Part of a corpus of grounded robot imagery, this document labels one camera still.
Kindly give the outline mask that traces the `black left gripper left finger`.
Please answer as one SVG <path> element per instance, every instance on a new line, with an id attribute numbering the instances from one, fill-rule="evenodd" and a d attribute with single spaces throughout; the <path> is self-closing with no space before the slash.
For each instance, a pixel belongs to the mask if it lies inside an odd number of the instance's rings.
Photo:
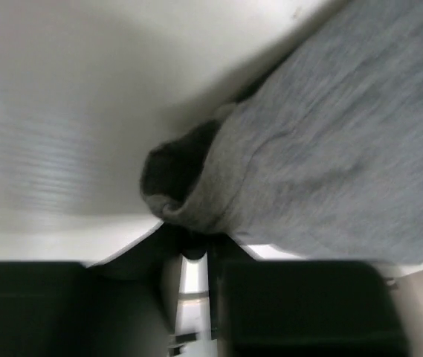
<path id="1" fill-rule="evenodd" d="M 140 281 L 152 290 L 167 327 L 175 330 L 181 284 L 181 228 L 164 223 L 90 271 L 113 280 Z"/>

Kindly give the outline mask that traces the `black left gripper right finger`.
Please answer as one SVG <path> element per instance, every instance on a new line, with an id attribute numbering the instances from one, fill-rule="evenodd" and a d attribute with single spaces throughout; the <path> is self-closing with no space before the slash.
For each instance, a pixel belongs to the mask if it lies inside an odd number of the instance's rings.
<path id="1" fill-rule="evenodd" d="M 255 260 L 226 235 L 207 243 L 210 334 L 213 340 L 250 341 L 259 330 L 258 302 L 262 276 Z"/>

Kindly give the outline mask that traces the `grey cotton shorts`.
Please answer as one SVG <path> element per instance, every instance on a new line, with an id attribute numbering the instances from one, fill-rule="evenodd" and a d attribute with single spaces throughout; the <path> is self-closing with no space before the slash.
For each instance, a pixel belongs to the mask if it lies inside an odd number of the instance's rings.
<path id="1" fill-rule="evenodd" d="M 254 96 L 148 155 L 165 222 L 304 257 L 423 262 L 423 1 L 353 1 Z"/>

